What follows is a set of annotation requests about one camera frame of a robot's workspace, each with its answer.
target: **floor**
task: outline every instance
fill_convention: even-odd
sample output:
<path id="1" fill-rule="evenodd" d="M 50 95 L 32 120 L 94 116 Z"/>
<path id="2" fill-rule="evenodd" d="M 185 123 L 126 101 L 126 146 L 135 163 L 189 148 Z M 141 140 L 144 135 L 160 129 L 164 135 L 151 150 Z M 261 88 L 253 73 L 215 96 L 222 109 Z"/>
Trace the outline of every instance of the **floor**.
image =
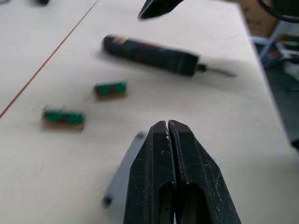
<path id="1" fill-rule="evenodd" d="M 290 141 L 299 139 L 299 82 L 283 71 L 283 64 L 265 68 L 273 96 Z"/>

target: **black cable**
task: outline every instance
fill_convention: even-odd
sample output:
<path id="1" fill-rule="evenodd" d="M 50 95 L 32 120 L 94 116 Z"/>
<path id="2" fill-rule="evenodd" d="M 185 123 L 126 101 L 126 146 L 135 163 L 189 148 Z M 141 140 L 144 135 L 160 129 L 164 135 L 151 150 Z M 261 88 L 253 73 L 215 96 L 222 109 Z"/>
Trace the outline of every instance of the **black cable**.
<path id="1" fill-rule="evenodd" d="M 258 3 L 261 5 L 261 7 L 269 14 L 272 15 L 279 20 L 283 20 L 286 22 L 290 23 L 299 23 L 299 18 L 298 17 L 293 17 L 293 16 L 287 16 L 287 15 L 281 15 L 278 12 L 276 12 L 273 8 L 269 7 L 264 3 L 264 0 L 257 0 Z"/>

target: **orange stripe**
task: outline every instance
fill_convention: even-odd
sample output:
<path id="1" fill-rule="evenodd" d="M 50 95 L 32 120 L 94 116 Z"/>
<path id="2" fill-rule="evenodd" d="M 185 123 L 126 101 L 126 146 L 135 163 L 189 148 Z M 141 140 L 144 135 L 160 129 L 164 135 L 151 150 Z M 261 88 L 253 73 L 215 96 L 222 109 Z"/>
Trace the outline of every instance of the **orange stripe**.
<path id="1" fill-rule="evenodd" d="M 47 60 L 41 65 L 41 67 L 36 71 L 36 73 L 31 77 L 31 79 L 24 85 L 24 87 L 19 91 L 19 93 L 13 98 L 13 100 L 6 106 L 6 108 L 0 114 L 0 119 L 4 116 L 4 114 L 9 110 L 9 108 L 14 104 L 14 102 L 19 98 L 19 96 L 24 92 L 24 90 L 30 85 L 33 79 L 37 76 L 37 74 L 43 69 L 43 67 L 48 63 L 48 61 L 53 57 L 53 55 L 58 51 L 58 49 L 63 45 L 66 39 L 72 34 L 72 32 L 77 28 L 77 26 L 82 22 L 82 20 L 87 16 L 87 14 L 92 10 L 92 8 L 97 4 L 98 0 L 91 6 L 91 8 L 85 13 L 85 15 L 80 19 L 80 21 L 76 24 L 76 26 L 70 31 L 70 33 L 64 38 L 64 40 L 59 44 L 59 46 L 53 51 L 53 53 L 47 58 Z"/>

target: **cardboard box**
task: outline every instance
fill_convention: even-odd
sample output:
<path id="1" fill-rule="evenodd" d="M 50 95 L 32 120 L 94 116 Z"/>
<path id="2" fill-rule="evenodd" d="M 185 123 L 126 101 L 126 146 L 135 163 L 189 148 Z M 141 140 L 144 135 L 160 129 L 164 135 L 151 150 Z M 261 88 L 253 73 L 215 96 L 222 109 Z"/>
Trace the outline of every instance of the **cardboard box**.
<path id="1" fill-rule="evenodd" d="M 257 0 L 228 0 L 239 3 L 253 36 L 269 37 L 278 20 L 267 14 Z"/>

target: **clamp jaw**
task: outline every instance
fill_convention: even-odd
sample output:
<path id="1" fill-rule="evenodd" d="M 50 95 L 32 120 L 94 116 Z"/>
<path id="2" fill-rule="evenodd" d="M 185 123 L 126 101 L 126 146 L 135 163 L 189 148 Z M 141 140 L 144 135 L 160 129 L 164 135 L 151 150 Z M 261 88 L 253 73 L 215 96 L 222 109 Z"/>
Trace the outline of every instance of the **clamp jaw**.
<path id="1" fill-rule="evenodd" d="M 151 127 L 130 150 L 121 166 L 129 167 L 127 194 L 123 197 L 124 224 L 240 224 L 218 165 L 194 137 L 187 125 L 174 120 Z M 120 186 L 117 179 L 114 185 Z M 111 206 L 121 190 L 108 188 Z"/>
<path id="2" fill-rule="evenodd" d="M 183 0 L 146 0 L 138 17 L 150 19 L 171 12 Z"/>

